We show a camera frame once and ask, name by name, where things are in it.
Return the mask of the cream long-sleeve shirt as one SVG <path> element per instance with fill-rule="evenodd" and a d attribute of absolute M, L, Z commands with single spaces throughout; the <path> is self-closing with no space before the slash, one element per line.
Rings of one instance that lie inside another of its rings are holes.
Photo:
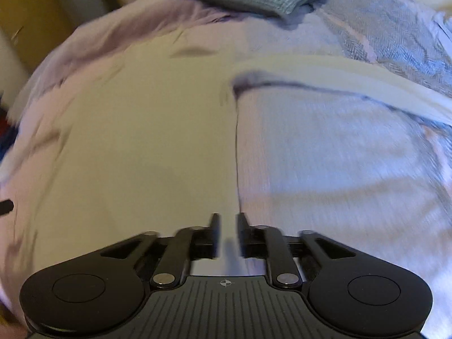
<path fill-rule="evenodd" d="M 451 272 L 450 161 L 427 125 L 451 122 L 449 99 L 338 57 L 172 56 L 160 69 L 125 59 L 17 146 L 11 273 L 216 212 L 221 259 L 198 271 L 252 272 L 234 237 L 241 211 L 431 281 Z"/>

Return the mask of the pink bed sheet duvet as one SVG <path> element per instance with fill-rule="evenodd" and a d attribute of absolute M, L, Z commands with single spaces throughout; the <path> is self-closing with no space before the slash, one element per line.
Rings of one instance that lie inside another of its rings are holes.
<path fill-rule="evenodd" d="M 451 336 L 451 21 L 412 0 L 322 0 L 287 23 L 138 0 L 80 26 L 14 105 L 1 302 L 31 274 L 146 230 L 222 218 L 197 274 L 252 275 L 235 217 L 315 230 L 431 287 Z"/>

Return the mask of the grey herringbone blanket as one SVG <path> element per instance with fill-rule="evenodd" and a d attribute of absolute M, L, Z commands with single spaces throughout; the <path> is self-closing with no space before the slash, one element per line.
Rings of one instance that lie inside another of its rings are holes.
<path fill-rule="evenodd" d="M 451 96 L 451 24 L 412 0 L 326 0 L 316 15 L 346 57 Z"/>

